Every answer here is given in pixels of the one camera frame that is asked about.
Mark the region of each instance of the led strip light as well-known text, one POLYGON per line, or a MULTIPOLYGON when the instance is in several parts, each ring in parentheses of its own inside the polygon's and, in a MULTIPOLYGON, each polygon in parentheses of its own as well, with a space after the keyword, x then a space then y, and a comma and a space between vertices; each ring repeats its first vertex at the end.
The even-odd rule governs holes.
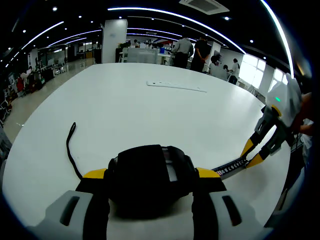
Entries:
POLYGON ((63 40, 67 40, 67 39, 70 39, 70 38, 73 38, 73 37, 76 37, 76 36, 79 36, 79 35, 82 35, 82 34, 89 34, 89 33, 94 33, 94 32, 99 32, 99 31, 102 31, 102 30, 99 29, 99 30, 94 30, 94 31, 87 31, 87 32, 79 33, 79 34, 76 34, 76 35, 73 35, 73 36, 69 36, 69 37, 66 37, 66 38, 64 38, 64 39, 61 39, 61 40, 59 40, 59 41, 56 41, 56 42, 54 42, 54 43, 51 43, 48 47, 51 47, 53 44, 59 43, 59 42, 61 42, 61 41, 63 41, 63 40))
POLYGON ((290 52, 290 48, 289 48, 289 44, 286 38, 286 35, 284 33, 284 30, 282 29, 279 20, 277 19, 275 13, 272 11, 272 9, 269 7, 269 5, 264 1, 264 0, 260 0, 262 2, 262 4, 265 6, 265 8, 268 10, 269 14, 271 15, 276 28, 278 29, 278 32, 281 36, 285 51, 286 51, 286 55, 288 57, 288 61, 289 61, 289 66, 290 66, 290 72, 291 72, 291 78, 293 79, 295 77, 294 74, 294 63, 291 57, 291 52, 290 52))
POLYGON ((76 41, 80 41, 80 40, 82 40, 82 39, 86 39, 86 37, 83 37, 83 38, 80 38, 80 39, 77 39, 77 40, 73 40, 73 41, 69 41, 69 42, 67 42, 66 44, 73 43, 73 42, 76 42, 76 41))
MULTIPOLYGON (((151 19, 151 17, 146 17, 146 16, 127 16, 127 17, 128 17, 128 18, 151 19)), ((155 20, 164 21, 164 22, 168 22, 168 23, 177 24, 177 25, 179 25, 179 26, 182 26, 181 23, 177 23, 177 22, 174 22, 174 21, 169 21, 169 20, 165 20, 165 19, 161 19, 161 18, 155 18, 155 17, 154 17, 154 19, 155 19, 155 20)), ((198 29, 192 28, 192 27, 190 27, 190 26, 186 26, 186 25, 185 25, 184 28, 188 28, 188 29, 191 29, 191 30, 196 31, 196 32, 198 32, 198 33, 201 33, 201 34, 203 34, 203 35, 206 35, 206 33, 202 32, 202 31, 199 31, 198 29)), ((225 46, 225 47, 228 48, 228 46, 226 46, 224 43, 222 43, 222 42, 219 41, 218 39, 214 38, 213 36, 210 36, 210 35, 206 35, 206 36, 209 37, 209 38, 212 38, 215 42, 219 43, 221 46, 223 45, 223 46, 225 46)))
POLYGON ((183 15, 179 15, 179 14, 176 14, 176 13, 173 13, 173 12, 170 12, 170 11, 164 11, 164 10, 159 10, 159 9, 154 9, 154 8, 146 8, 146 7, 112 7, 112 8, 108 8, 108 11, 116 11, 116 10, 145 10, 145 11, 151 11, 151 12, 158 12, 158 13, 162 13, 162 14, 169 14, 169 15, 172 15, 172 16, 175 16, 175 17, 178 17, 178 18, 182 18, 182 19, 185 19, 185 20, 188 20, 190 22, 193 22, 195 24, 198 24, 216 34, 218 34, 219 36, 221 36, 222 38, 224 38, 225 40, 227 40, 228 42, 230 42, 231 44, 233 44, 236 48, 238 48, 243 54, 246 54, 246 52, 241 48, 239 47, 237 44, 235 44, 233 41, 231 41, 229 38, 227 38, 225 35, 221 34, 220 32, 218 32, 217 30, 214 30, 213 28, 199 22, 199 21, 196 21, 192 18, 189 18, 189 17, 186 17, 186 16, 183 16, 183 15))
POLYGON ((143 35, 143 36, 151 36, 157 39, 170 39, 174 41, 178 41, 177 39, 166 37, 166 36, 157 36, 157 35, 151 35, 151 34, 142 34, 142 33, 127 33, 127 35, 143 35))
POLYGON ((160 31, 160 30, 147 29, 147 28, 137 28, 137 27, 128 27, 127 29, 153 31, 153 32, 159 32, 159 33, 164 33, 164 34, 171 34, 171 35, 175 35, 175 36, 178 36, 178 37, 182 37, 182 35, 175 34, 175 33, 168 32, 168 31, 160 31))
POLYGON ((60 24, 63 24, 63 23, 64 23, 64 21, 61 21, 61 22, 57 23, 56 25, 53 25, 53 26, 49 27, 48 29, 44 30, 43 32, 39 33, 37 36, 35 36, 34 38, 32 38, 26 45, 24 45, 23 48, 21 48, 21 49, 24 49, 28 44, 30 44, 30 43, 31 43, 33 40, 35 40, 36 38, 40 37, 42 34, 48 32, 49 30, 51 30, 51 29, 53 29, 54 27, 59 26, 60 24))

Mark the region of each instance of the ceiling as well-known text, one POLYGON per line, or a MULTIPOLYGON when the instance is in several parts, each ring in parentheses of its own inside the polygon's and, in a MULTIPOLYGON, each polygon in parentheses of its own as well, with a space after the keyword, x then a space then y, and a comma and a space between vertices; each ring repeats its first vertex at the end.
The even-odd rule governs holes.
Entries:
MULTIPOLYGON (((157 2, 146 0, 94 0, 85 2, 78 0, 4 1, 2 9, 6 9, 7 14, 1 14, 0 16, 1 22, 6 23, 1 25, 1 31, 4 33, 2 36, 5 36, 5 38, 1 39, 0 45, 0 59, 3 60, 0 62, 0 69, 3 70, 5 65, 10 62, 17 52, 20 53, 16 58, 24 52, 30 52, 34 48, 34 45, 36 48, 44 48, 72 35, 101 30, 100 24, 104 25, 105 20, 118 19, 119 16, 123 19, 128 19, 129 28, 154 29, 179 35, 187 34, 188 37, 193 39, 199 38, 200 33, 198 31, 200 31, 215 39, 209 37, 209 40, 221 42, 222 44, 226 44, 231 50, 239 52, 236 47, 223 37, 183 18, 143 10, 107 10, 107 8, 113 7, 144 7, 180 14, 217 30, 249 54, 260 58, 266 56, 267 59, 273 58, 280 60, 280 62, 288 63, 287 55, 276 26, 259 0, 218 0, 218 2, 230 11, 206 15, 193 8, 179 4, 179 0, 162 0, 157 2), (57 11, 53 12, 53 7, 57 7, 57 11), (64 21, 64 23, 44 33, 21 50, 36 35, 61 21, 64 21)), ((286 14, 287 8, 284 2, 289 1, 284 0, 281 3, 275 0, 268 1, 274 12, 279 14, 281 20, 291 30, 290 23, 295 23, 297 20, 296 17, 286 14)), ((128 30, 129 32, 146 33, 143 30, 128 30)), ((176 38, 166 33, 158 33, 158 35, 176 38)), ((83 37, 87 37, 88 40, 101 42, 102 31, 88 33, 81 36, 81 38, 83 37)), ((64 44, 72 40, 73 38, 61 43, 64 44)))

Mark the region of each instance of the man in black shirt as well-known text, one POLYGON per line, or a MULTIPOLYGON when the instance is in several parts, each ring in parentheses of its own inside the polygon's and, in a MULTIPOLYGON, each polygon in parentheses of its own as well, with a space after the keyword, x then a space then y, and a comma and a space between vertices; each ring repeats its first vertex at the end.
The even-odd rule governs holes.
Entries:
POLYGON ((210 46, 207 44, 208 38, 203 35, 195 43, 195 53, 191 62, 190 70, 202 73, 205 62, 210 54, 210 46))

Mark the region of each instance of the table surface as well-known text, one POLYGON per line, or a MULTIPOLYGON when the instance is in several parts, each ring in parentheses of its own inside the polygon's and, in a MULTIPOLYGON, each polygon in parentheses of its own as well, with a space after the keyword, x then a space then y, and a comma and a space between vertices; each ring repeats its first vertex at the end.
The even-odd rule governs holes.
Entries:
MULTIPOLYGON (((108 167, 110 159, 126 149, 153 144, 180 148, 195 167, 213 169, 239 157, 263 106, 240 87, 187 69, 93 65, 53 92, 26 121, 6 162, 4 196, 22 224, 35 226, 51 203, 76 189, 80 181, 66 150, 73 122, 77 128, 70 151, 82 175, 108 167), (147 86, 150 80, 207 92, 147 86)), ((286 142, 281 147, 263 163, 224 180, 228 190, 252 205, 263 225, 288 172, 290 148, 286 142)))

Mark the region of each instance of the black strap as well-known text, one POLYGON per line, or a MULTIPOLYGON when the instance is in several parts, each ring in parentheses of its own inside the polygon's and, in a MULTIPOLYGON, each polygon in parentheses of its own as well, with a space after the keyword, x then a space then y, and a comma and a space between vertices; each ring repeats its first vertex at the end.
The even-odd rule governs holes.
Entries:
POLYGON ((78 178, 81 180, 82 179, 82 175, 81 173, 78 171, 78 168, 76 166, 76 163, 75 163, 75 160, 73 159, 73 157, 71 156, 71 153, 70 153, 70 149, 69 149, 69 142, 70 142, 70 139, 72 137, 72 135, 74 134, 75 132, 75 129, 76 129, 76 123, 74 122, 70 128, 70 131, 69 131, 69 135, 66 139, 66 151, 68 153, 68 157, 69 157, 69 160, 70 160, 70 163, 72 164, 73 166, 73 169, 75 171, 75 174, 78 176, 78 178))

